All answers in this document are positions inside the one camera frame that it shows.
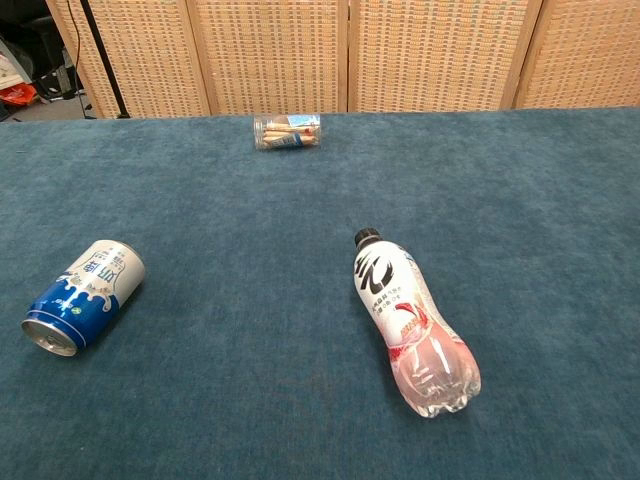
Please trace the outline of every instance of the blue label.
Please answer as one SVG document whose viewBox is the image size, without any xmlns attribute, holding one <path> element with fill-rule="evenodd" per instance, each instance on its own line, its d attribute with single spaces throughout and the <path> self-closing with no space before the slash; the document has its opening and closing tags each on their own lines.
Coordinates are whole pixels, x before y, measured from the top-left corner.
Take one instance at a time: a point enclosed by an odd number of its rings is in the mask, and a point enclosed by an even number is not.
<svg viewBox="0 0 640 480">
<path fill-rule="evenodd" d="M 303 143 L 299 133 L 290 133 L 289 135 L 274 140 L 271 146 L 273 148 L 302 147 Z"/>
<path fill-rule="evenodd" d="M 317 115 L 288 115 L 289 125 L 299 127 L 301 125 L 318 125 Z"/>
<path fill-rule="evenodd" d="M 62 330 L 81 349 L 96 339 L 118 310 L 115 295 L 89 297 L 86 291 L 59 279 L 33 302 L 27 317 Z"/>
</svg>

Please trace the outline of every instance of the blue and white can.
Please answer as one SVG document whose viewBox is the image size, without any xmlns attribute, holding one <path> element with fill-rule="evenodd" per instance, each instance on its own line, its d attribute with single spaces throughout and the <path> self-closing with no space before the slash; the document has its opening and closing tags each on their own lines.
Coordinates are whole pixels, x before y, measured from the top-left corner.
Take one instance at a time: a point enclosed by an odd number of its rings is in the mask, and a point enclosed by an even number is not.
<svg viewBox="0 0 640 480">
<path fill-rule="evenodd" d="M 128 245 L 98 240 L 40 295 L 22 321 L 39 346 L 65 357 L 90 345 L 144 278 Z"/>
</svg>

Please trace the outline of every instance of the wicker folding screen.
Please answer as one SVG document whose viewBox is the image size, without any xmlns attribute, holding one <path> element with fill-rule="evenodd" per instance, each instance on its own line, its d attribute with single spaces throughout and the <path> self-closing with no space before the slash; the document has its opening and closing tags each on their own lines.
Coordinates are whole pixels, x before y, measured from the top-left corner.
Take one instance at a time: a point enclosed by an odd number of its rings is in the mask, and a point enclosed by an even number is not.
<svg viewBox="0 0 640 480">
<path fill-rule="evenodd" d="M 541 0 L 351 0 L 349 111 L 509 108 Z"/>
<path fill-rule="evenodd" d="M 48 2 L 57 10 L 58 25 L 60 21 L 64 25 L 65 42 L 69 45 L 69 39 L 75 49 L 67 1 Z M 91 0 L 90 4 L 132 117 L 210 113 L 184 0 Z M 117 105 L 80 2 L 71 0 L 71 5 L 81 34 L 83 80 L 102 113 L 113 117 Z"/>
<path fill-rule="evenodd" d="M 546 0 L 515 105 L 640 105 L 640 0 Z"/>
<path fill-rule="evenodd" d="M 187 0 L 213 113 L 347 106 L 347 0 Z"/>
</svg>

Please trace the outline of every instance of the clear plastic container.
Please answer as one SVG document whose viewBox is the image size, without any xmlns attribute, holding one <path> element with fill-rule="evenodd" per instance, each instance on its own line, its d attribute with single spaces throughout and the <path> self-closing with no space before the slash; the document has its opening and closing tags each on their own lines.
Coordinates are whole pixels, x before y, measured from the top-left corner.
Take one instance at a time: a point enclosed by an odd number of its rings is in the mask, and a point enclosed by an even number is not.
<svg viewBox="0 0 640 480">
<path fill-rule="evenodd" d="M 258 115 L 253 120 L 256 148 L 311 147 L 320 144 L 319 115 Z"/>
</svg>

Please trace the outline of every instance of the black chair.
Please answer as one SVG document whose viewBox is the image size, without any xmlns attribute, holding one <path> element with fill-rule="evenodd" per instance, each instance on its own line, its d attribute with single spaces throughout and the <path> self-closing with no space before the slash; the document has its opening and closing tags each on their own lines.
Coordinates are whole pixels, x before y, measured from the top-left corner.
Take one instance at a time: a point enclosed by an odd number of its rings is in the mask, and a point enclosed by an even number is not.
<svg viewBox="0 0 640 480">
<path fill-rule="evenodd" d="M 41 97 L 75 97 L 75 75 L 65 68 L 64 43 L 44 0 L 0 0 L 0 37 Z"/>
</svg>

